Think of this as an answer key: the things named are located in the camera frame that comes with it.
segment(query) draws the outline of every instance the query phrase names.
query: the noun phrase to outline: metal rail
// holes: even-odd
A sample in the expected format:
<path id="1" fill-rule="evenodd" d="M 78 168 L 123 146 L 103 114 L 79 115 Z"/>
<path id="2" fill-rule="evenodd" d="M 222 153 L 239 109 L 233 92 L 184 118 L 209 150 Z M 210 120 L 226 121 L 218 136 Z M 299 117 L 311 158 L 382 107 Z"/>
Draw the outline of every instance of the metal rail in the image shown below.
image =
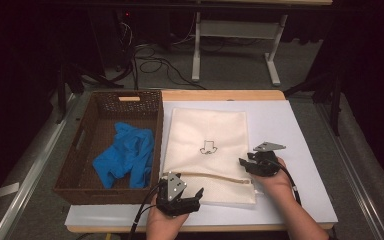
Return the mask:
<path id="1" fill-rule="evenodd" d="M 78 97 L 75 97 L 74 94 L 71 94 L 68 99 L 69 110 L 68 115 L 74 109 L 76 103 L 79 101 Z M 1 239 L 9 239 L 11 231 L 14 229 L 14 223 L 20 218 L 21 214 L 24 211 L 27 203 L 30 200 L 31 195 L 33 194 L 34 189 L 36 188 L 37 183 L 39 182 L 40 177 L 42 176 L 43 170 L 46 167 L 49 156 L 54 149 L 58 138 L 64 129 L 64 126 L 67 122 L 67 118 L 64 118 L 60 124 L 55 124 L 53 128 L 52 136 L 47 142 L 45 148 L 41 152 L 41 154 L 35 159 L 32 167 L 27 173 L 26 178 L 23 181 L 20 189 L 18 190 L 14 200 L 9 206 L 7 212 L 0 222 L 0 240 Z"/>
<path id="2" fill-rule="evenodd" d="M 366 191 L 364 184 L 362 183 L 360 177 L 358 176 L 357 171 L 354 168 L 354 165 L 348 156 L 344 145 L 342 144 L 341 139 L 335 135 L 332 128 L 329 125 L 329 114 L 323 104 L 316 104 L 317 112 L 323 119 L 323 122 L 326 125 L 326 128 L 329 130 L 329 134 L 333 139 L 336 149 L 338 150 L 341 156 L 341 165 L 343 167 L 345 176 L 347 177 L 350 186 L 354 192 L 354 195 L 357 199 L 358 204 L 360 205 L 361 211 L 363 212 L 366 221 L 373 233 L 373 236 L 377 240 L 384 240 L 384 225 L 380 219 L 377 209 L 375 208 L 373 201 Z"/>

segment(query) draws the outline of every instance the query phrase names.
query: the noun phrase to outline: wire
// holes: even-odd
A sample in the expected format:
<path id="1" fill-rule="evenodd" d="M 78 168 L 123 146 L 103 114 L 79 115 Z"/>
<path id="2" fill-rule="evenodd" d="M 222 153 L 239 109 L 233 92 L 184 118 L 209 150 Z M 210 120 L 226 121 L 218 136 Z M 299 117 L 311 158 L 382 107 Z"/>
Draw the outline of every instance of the wire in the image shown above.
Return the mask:
<path id="1" fill-rule="evenodd" d="M 128 240 L 132 240 L 133 238 L 133 235 L 135 234 L 136 232 L 136 227 L 138 226 L 138 223 L 139 223 L 139 219 L 142 215 L 142 213 L 147 210 L 142 210 L 143 207 L 145 206 L 145 204 L 149 201 L 149 198 L 152 197 L 152 194 L 162 185 L 162 182 L 159 182 L 157 185 L 155 185 L 151 190 L 149 190 L 148 194 L 145 196 L 145 198 L 143 199 L 143 202 L 138 210 L 138 213 L 136 214 L 136 217 L 135 217 L 135 220 L 133 221 L 133 224 L 132 224 L 132 228 L 130 228 L 130 233 L 129 233 L 129 236 L 128 236 Z"/>
<path id="2" fill-rule="evenodd" d="M 76 238 L 76 240 L 83 239 L 83 238 L 85 238 L 85 237 L 87 237 L 87 236 L 89 236 L 89 235 L 93 235 L 93 233 L 85 233 L 85 234 L 82 234 L 82 235 L 80 235 L 78 238 Z"/>
<path id="3" fill-rule="evenodd" d="M 332 239 L 333 239 L 333 240 L 339 240 L 339 239 L 338 239 L 338 236 L 336 235 L 336 229 L 335 229 L 335 226 L 332 227 L 332 233 L 333 233 Z"/>
<path id="4" fill-rule="evenodd" d="M 145 209 L 142 210 L 142 212 L 140 213 L 141 215 L 146 212 L 146 210 L 150 209 L 150 208 L 153 208 L 153 207 L 156 207 L 157 205 L 151 205 L 151 206 L 148 206 L 146 207 Z"/>
<path id="5" fill-rule="evenodd" d="M 133 84 L 134 84 L 134 89 L 137 91 L 139 90 L 139 76 L 138 76 L 138 67 L 136 63 L 136 58 L 133 56 L 132 58 L 133 61 L 133 66 L 134 66 L 134 71 L 132 71 L 133 75 Z"/>
<path id="6" fill-rule="evenodd" d="M 132 44 L 132 40 L 133 40 L 133 31 L 132 29 L 130 28 L 129 25 L 127 25 L 126 23 L 124 22 L 120 22 L 119 24 L 123 25 L 124 26 L 124 35 L 123 35 L 123 38 L 120 40 L 120 43 L 121 45 L 123 45 L 123 40 L 124 40 L 124 37 L 126 37 L 126 34 L 127 34 L 127 30 L 129 30 L 129 36 L 130 36 L 130 39 L 129 39 L 129 44 L 127 45 L 127 47 L 130 47 L 130 45 Z"/>
<path id="7" fill-rule="evenodd" d="M 274 162 L 274 161 L 271 161 L 269 159 L 264 159 L 264 161 L 267 161 L 267 162 L 269 162 L 269 163 L 271 163 L 273 165 L 278 166 L 280 169 L 282 169 L 282 171 L 284 171 L 286 173 L 286 175 L 289 178 L 289 181 L 291 182 L 292 191 L 294 192 L 295 200 L 297 201 L 297 203 L 299 205 L 301 205 L 301 198 L 300 198 L 299 193 L 298 193 L 297 185 L 295 184 L 294 180 L 292 179 L 292 176 L 289 173 L 288 169 L 286 169 L 282 164 Z"/>
<path id="8" fill-rule="evenodd" d="M 180 40 L 179 42 L 172 43 L 171 45 L 181 44 L 181 43 L 187 42 L 187 41 L 195 38 L 195 37 L 189 37 L 192 33 L 193 26 L 195 24 L 195 17 L 196 17 L 196 13 L 193 14 L 191 27 L 189 28 L 189 32 L 188 32 L 188 34 L 186 34 L 186 37 L 183 38 L 183 40 Z"/>
<path id="9" fill-rule="evenodd" d="M 167 67 L 167 68 L 166 68 L 167 78 L 168 78 L 172 83 L 177 84 L 177 85 L 182 85 L 182 86 L 185 86 L 185 85 L 193 86 L 193 87 L 196 87 L 196 88 L 199 88 L 199 89 L 206 90 L 205 87 L 203 87 L 203 86 L 201 86 L 201 85 L 199 85 L 199 84 L 196 84 L 196 83 L 194 83 L 194 82 L 192 82 L 192 81 L 190 81 L 190 80 L 185 79 L 185 78 L 182 76 L 182 74 L 180 73 L 180 71 L 179 71 L 177 68 L 175 68 L 175 67 L 170 63 L 170 61 L 168 61 L 167 59 L 165 59 L 165 58 L 159 58 L 159 57 L 154 57 L 154 55 L 155 55 L 155 50 L 154 50 L 152 47 L 143 47 L 143 48 L 138 49 L 138 50 L 135 52 L 135 56 L 136 56 L 136 54 L 137 54 L 138 52 L 140 52 L 140 51 L 142 51 L 142 50 L 144 50 L 144 49 L 150 49 L 150 50 L 152 50 L 152 52 L 151 52 L 149 55 L 145 56 L 145 57 L 136 57 L 137 59 L 140 59 L 140 60 L 144 60 L 144 61 L 145 61 L 145 62 L 143 62 L 143 63 L 141 63 L 141 64 L 139 65 L 139 69 L 140 69 L 141 72 L 143 72 L 143 73 L 155 73 L 155 72 L 159 71 L 163 66 L 166 66 L 166 67 Z M 156 69 L 154 69 L 154 70 L 151 70 L 151 71 L 150 71 L 150 70 L 145 70 L 145 69 L 144 69 L 144 66 L 145 66 L 146 64 L 149 64 L 149 63 L 158 63 L 159 65 L 158 65 L 158 67 L 157 67 Z M 183 80 L 183 81 L 186 82 L 186 83 L 178 83 L 178 82 L 174 81 L 174 80 L 170 77 L 170 69 L 173 69 L 173 70 L 177 73 L 177 75 L 180 77 L 180 79 Z"/>
<path id="10" fill-rule="evenodd" d="M 251 45 L 254 45 L 254 44 L 257 44 L 257 43 L 260 43 L 261 41 L 263 41 L 263 39 L 258 39 L 258 38 L 253 38 L 249 42 L 246 42 L 246 43 L 239 42 L 242 40 L 241 38 L 205 37 L 203 39 L 205 40 L 205 42 L 207 42 L 210 45 L 220 44 L 220 46 L 215 50 L 205 49 L 202 47 L 202 44 L 201 44 L 200 49 L 204 52 L 218 52 L 226 46 L 251 46 Z M 234 42 L 234 41 L 231 41 L 231 39 L 239 39 L 239 41 Z"/>
<path id="11" fill-rule="evenodd" d="M 77 71 L 80 76 L 81 75 L 89 76 L 90 78 L 98 81 L 101 84 L 106 85 L 107 87 L 111 87 L 111 88 L 122 88 L 122 87 L 124 87 L 123 85 L 118 85 L 118 84 L 115 84 L 114 82 L 116 81 L 116 79 L 120 80 L 120 79 L 124 78 L 125 77 L 124 75 L 126 74 L 126 71 L 123 74 L 119 75 L 118 77 L 115 77 L 112 80 L 108 80 L 108 79 L 106 79 L 105 77 L 103 77 L 103 76 L 101 76 L 99 74 L 96 74 L 94 72 L 88 71 L 87 69 L 84 69 L 84 68 L 80 67 L 77 64 L 70 64 L 70 66 L 75 71 Z"/>

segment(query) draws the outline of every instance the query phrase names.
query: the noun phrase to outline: wooden tabletop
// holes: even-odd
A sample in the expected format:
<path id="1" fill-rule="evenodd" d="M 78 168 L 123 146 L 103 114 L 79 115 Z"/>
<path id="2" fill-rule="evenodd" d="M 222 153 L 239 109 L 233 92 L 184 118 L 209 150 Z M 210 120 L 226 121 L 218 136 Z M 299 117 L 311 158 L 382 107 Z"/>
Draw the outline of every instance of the wooden tabletop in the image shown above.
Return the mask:
<path id="1" fill-rule="evenodd" d="M 285 100 L 279 90 L 163 90 L 163 101 Z"/>
<path id="2" fill-rule="evenodd" d="M 287 5 L 332 5 L 332 0 L 201 0 L 202 2 L 236 2 L 236 3 L 267 3 Z"/>

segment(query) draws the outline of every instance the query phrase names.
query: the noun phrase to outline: white metal stand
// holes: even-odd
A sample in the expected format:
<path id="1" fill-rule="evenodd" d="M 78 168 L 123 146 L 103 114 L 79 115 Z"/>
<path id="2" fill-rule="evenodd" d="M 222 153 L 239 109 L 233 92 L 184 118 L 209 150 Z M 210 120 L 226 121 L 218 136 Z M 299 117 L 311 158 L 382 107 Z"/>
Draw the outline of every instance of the white metal stand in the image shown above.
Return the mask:
<path id="1" fill-rule="evenodd" d="M 287 15 L 282 15 L 279 23 L 257 23 L 257 22 L 238 22 L 238 21 L 214 21 L 201 20 L 201 13 L 196 14 L 195 23 L 195 51 L 192 65 L 192 81 L 199 81 L 201 54 L 201 36 L 212 37 L 239 37 L 272 39 L 273 45 L 270 53 L 265 53 L 265 61 L 270 73 L 270 78 L 274 86 L 280 86 L 279 76 L 273 59 L 282 37 Z"/>

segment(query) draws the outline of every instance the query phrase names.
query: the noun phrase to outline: black cable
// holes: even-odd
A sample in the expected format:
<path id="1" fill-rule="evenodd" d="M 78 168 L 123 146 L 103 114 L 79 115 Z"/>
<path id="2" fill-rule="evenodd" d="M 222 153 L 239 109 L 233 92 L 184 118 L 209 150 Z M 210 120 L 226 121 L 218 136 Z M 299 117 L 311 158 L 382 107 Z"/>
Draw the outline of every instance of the black cable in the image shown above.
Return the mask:
<path id="1" fill-rule="evenodd" d="M 195 38 L 191 37 L 189 39 L 183 40 L 182 42 L 172 43 L 171 46 L 179 50 L 189 50 L 189 49 L 195 48 L 195 42 L 191 42 L 191 40 L 193 39 Z"/>
<path id="2" fill-rule="evenodd" d="M 218 40 L 219 38 L 215 38 L 215 39 L 214 38 L 210 38 L 210 39 L 209 38 L 204 38 L 204 39 L 206 39 L 207 42 L 210 42 L 210 44 L 213 45 L 210 40 Z M 199 49 L 204 51 L 204 52 L 210 52 L 210 53 L 219 52 L 226 45 L 226 41 L 223 41 L 223 39 L 222 39 L 222 40 L 220 40 L 218 42 L 221 42 L 221 45 L 217 49 L 215 49 L 215 50 L 207 50 L 207 49 L 203 48 L 202 44 L 201 44 Z"/>
<path id="3" fill-rule="evenodd" d="M 153 207 L 156 207 L 157 205 L 151 205 L 151 206 L 148 206 L 146 207 L 144 210 L 142 210 L 142 212 L 140 213 L 141 215 L 146 212 L 146 210 L 150 209 L 150 208 L 153 208 Z"/>
<path id="4" fill-rule="evenodd" d="M 134 84 L 134 89 L 137 91 L 139 90 L 139 76 L 138 76 L 138 67 L 136 63 L 136 58 L 133 56 L 133 70 L 132 75 L 133 75 L 133 84 Z"/>
<path id="5" fill-rule="evenodd" d="M 335 226 L 332 227 L 332 234 L 333 236 L 329 239 L 332 239 L 332 240 L 339 240 L 338 239 L 338 236 L 336 235 L 336 229 L 335 229 Z"/>
<path id="6" fill-rule="evenodd" d="M 229 39 L 232 39 L 232 38 L 227 38 L 224 40 L 226 42 L 226 44 L 228 44 L 229 46 L 251 46 L 251 45 L 260 43 L 264 40 L 264 39 L 260 39 L 260 38 L 252 38 L 247 43 L 241 43 L 241 42 L 229 41 Z"/>
<path id="7" fill-rule="evenodd" d="M 82 67 L 80 67 L 79 65 L 77 64 L 70 64 L 70 66 L 76 70 L 78 73 L 80 73 L 80 75 L 87 75 L 89 77 L 91 77 L 92 79 L 106 85 L 107 87 L 111 87 L 111 88 L 123 88 L 124 85 L 118 85 L 112 81 L 109 81 L 108 79 L 106 79 L 105 77 L 102 77 L 101 75 L 99 74 L 96 74 L 94 72 L 91 72 L 91 71 L 88 71 L 87 69 L 84 69 Z"/>
<path id="8" fill-rule="evenodd" d="M 76 240 L 80 240 L 80 239 L 83 239 L 83 238 L 85 238 L 85 237 L 87 237 L 87 236 L 89 236 L 89 235 L 92 235 L 93 233 L 85 233 L 85 234 L 82 234 L 82 235 L 80 235 L 78 238 L 76 238 Z"/>
<path id="9" fill-rule="evenodd" d="M 129 236 L 127 238 L 128 240 L 132 240 L 133 235 L 136 232 L 136 227 L 138 226 L 140 216 L 144 212 L 144 211 L 142 211 L 143 207 L 149 201 L 149 198 L 153 196 L 152 194 L 160 187 L 161 184 L 162 183 L 160 182 L 157 185 L 155 185 L 151 190 L 149 190 L 148 194 L 145 196 L 145 198 L 144 198 L 144 200 L 143 200 L 143 202 L 142 202 L 142 204 L 141 204 L 141 206 L 140 206 L 140 208 L 138 210 L 138 213 L 136 214 L 135 220 L 133 221 L 132 228 L 130 229 Z"/>
<path id="10" fill-rule="evenodd" d="M 267 161 L 273 165 L 276 165 L 278 166 L 280 169 L 282 169 L 282 171 L 284 171 L 286 173 L 286 175 L 288 176 L 289 178 L 289 181 L 291 182 L 291 186 L 292 186 L 292 191 L 294 192 L 294 196 L 295 196 L 295 200 L 297 201 L 297 203 L 299 205 L 301 205 L 301 198 L 299 196 L 299 193 L 298 193 L 298 188 L 297 188 L 297 185 L 295 184 L 294 180 L 292 179 L 292 176 L 291 174 L 289 173 L 288 169 L 286 169 L 282 164 L 280 163 L 276 163 L 274 161 L 271 161 L 269 159 L 264 159 L 264 161 Z"/>
<path id="11" fill-rule="evenodd" d="M 120 75 L 118 75 L 117 77 L 113 78 L 113 79 L 106 79 L 107 81 L 109 82 L 117 82 L 125 77 L 127 77 L 131 72 L 132 72 L 132 68 L 133 68 L 133 65 L 131 63 L 129 63 L 126 68 L 124 69 L 124 72 L 121 73 Z M 99 84 L 102 84 L 100 81 L 89 81 L 85 78 L 82 77 L 82 82 L 84 83 L 87 83 L 89 85 L 99 85 Z"/>
<path id="12" fill-rule="evenodd" d="M 149 54 L 149 55 L 146 56 L 146 57 L 137 57 L 138 59 L 140 59 L 140 60 L 144 60 L 144 61 L 145 61 L 145 62 L 143 62 L 142 64 L 140 64 L 140 66 L 139 66 L 139 69 L 140 69 L 143 73 L 154 73 L 154 72 L 157 72 L 158 70 L 160 70 L 160 69 L 162 68 L 162 66 L 166 66 L 166 67 L 167 67 L 167 69 L 166 69 L 167 77 L 168 77 L 168 79 L 169 79 L 172 83 L 177 84 L 177 85 L 188 85 L 188 86 L 193 86 L 193 87 L 196 87 L 196 88 L 199 88 L 199 89 L 206 90 L 205 87 L 203 87 L 203 86 L 201 86 L 201 85 L 199 85 L 199 84 L 196 84 L 196 83 L 194 83 L 194 82 L 192 82 L 192 81 L 189 81 L 189 80 L 185 79 L 185 78 L 183 77 L 183 75 L 180 73 L 180 71 L 179 71 L 177 68 L 175 68 L 175 67 L 170 63 L 170 61 L 168 61 L 167 59 L 165 59 L 165 58 L 160 58 L 160 57 L 153 57 L 154 54 L 155 54 L 155 50 L 154 50 L 153 48 L 146 47 L 146 48 L 139 49 L 139 50 L 136 51 L 135 55 L 136 55 L 139 51 L 142 51 L 143 49 L 151 49 L 151 50 L 152 50 L 152 53 Z M 158 63 L 158 64 L 160 64 L 160 65 L 157 67 L 157 69 L 155 69 L 155 70 L 153 70 L 153 71 L 146 71 L 146 70 L 144 70 L 144 69 L 143 69 L 143 66 L 144 66 L 145 64 L 149 64 L 149 63 Z M 186 82 L 186 83 L 178 83 L 178 82 L 175 82 L 173 79 L 171 79 L 170 74 L 169 74 L 169 70 L 170 70 L 170 69 L 173 69 L 173 70 L 179 75 L 180 79 L 182 79 L 182 80 L 183 80 L 184 82 Z"/>

